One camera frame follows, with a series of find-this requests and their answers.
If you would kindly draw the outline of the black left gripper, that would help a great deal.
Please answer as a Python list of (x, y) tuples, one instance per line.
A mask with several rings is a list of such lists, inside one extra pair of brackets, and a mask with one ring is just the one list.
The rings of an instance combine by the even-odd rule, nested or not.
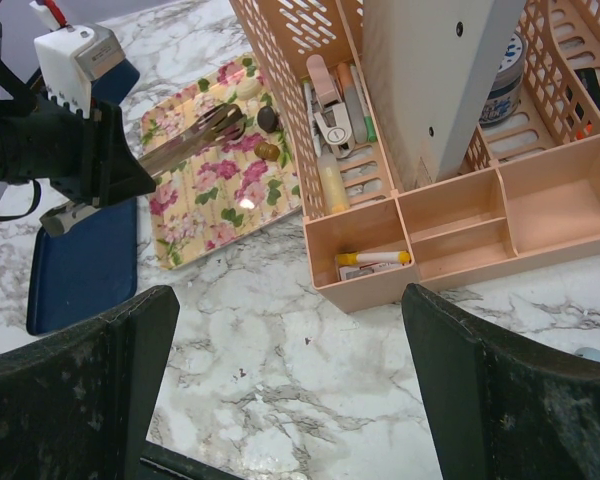
[(75, 203), (113, 206), (153, 193), (156, 183), (132, 154), (118, 105), (96, 100), (93, 119), (32, 90), (1, 59), (0, 182), (47, 179)]

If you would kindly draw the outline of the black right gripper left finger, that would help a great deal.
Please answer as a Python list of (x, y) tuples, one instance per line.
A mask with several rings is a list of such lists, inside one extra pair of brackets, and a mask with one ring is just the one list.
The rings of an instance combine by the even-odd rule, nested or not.
[(156, 286), (0, 354), (0, 479), (133, 479), (179, 314)]

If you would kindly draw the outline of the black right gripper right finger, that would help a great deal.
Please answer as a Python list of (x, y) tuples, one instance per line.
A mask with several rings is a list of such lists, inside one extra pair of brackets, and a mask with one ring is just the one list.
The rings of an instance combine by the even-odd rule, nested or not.
[(402, 315), (443, 478), (600, 479), (600, 362), (419, 284)]

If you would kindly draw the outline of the dark heart chocolate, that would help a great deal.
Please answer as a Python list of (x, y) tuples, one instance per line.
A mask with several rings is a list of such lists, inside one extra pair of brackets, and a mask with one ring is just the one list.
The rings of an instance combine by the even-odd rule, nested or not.
[(224, 137), (225, 142), (236, 141), (239, 139), (245, 132), (245, 127), (236, 127), (232, 128)]

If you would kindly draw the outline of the gold barrel chocolate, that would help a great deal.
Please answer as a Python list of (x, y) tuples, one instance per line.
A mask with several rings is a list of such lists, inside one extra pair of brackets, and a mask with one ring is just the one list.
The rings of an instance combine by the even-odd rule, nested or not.
[(258, 158), (267, 161), (277, 161), (281, 154), (278, 146), (265, 141), (256, 144), (253, 152)]

